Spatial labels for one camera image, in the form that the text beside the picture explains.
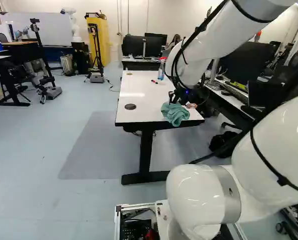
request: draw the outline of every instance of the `white wall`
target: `white wall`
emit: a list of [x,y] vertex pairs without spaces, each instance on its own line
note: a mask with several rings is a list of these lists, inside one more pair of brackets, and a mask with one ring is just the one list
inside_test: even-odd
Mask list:
[[[117,35],[117,1],[118,5],[121,4],[122,34],[126,35],[128,0],[4,0],[4,4],[10,12],[59,12],[64,6],[73,7],[77,10],[77,23],[86,42],[88,34],[84,15],[86,12],[102,10],[108,18],[114,61],[121,41]],[[146,31],[168,34],[168,41],[174,34],[188,37],[204,20],[207,10],[211,6],[214,10],[220,2],[221,0],[129,0],[129,32],[132,35],[143,35]],[[292,41],[295,28],[298,28],[298,8],[292,7],[263,30],[260,41]]]

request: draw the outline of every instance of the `black desk leg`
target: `black desk leg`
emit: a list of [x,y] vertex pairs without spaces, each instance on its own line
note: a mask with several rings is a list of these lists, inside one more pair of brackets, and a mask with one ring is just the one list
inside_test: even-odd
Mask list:
[[123,175],[122,185],[165,181],[169,171],[150,171],[153,130],[144,130],[141,135],[139,172]]

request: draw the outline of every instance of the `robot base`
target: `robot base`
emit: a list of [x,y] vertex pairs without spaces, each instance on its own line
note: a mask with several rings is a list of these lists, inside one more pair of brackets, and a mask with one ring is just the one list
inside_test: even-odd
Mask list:
[[104,77],[99,72],[93,72],[90,76],[90,82],[95,84],[102,84],[104,83]]
[[62,88],[60,86],[47,86],[46,89],[47,100],[54,100],[57,96],[59,96],[62,93]]
[[200,230],[201,235],[188,238],[173,217],[167,200],[155,202],[155,210],[159,235],[162,240],[211,240],[220,232],[220,224],[204,225]]

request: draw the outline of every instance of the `towel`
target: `towel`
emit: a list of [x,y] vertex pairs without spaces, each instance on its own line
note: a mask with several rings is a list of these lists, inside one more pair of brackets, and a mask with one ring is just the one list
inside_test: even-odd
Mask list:
[[168,101],[162,104],[161,113],[174,127],[178,127],[182,120],[188,120],[190,117],[189,111],[182,107],[181,104],[169,104]]

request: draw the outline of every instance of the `white humanoid robot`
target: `white humanoid robot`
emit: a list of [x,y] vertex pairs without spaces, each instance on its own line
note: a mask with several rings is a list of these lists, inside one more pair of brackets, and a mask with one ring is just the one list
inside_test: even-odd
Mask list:
[[65,7],[65,8],[63,7],[60,12],[62,14],[64,14],[64,13],[69,14],[69,16],[70,16],[71,26],[72,26],[72,35],[73,35],[72,42],[74,42],[74,43],[83,42],[82,38],[80,36],[80,27],[79,27],[78,24],[76,24],[77,18],[74,15],[76,13],[76,9],[71,8],[71,7],[69,7],[69,8],[68,7]]
[[[180,85],[191,88],[212,59],[234,51],[294,3],[223,2],[206,31],[173,48],[166,74],[179,77]],[[221,224],[256,221],[298,204],[298,97],[268,114],[244,136],[234,149],[232,165],[186,164],[171,170],[167,196],[173,215],[170,240],[210,240]],[[181,231],[174,234],[177,226]]]

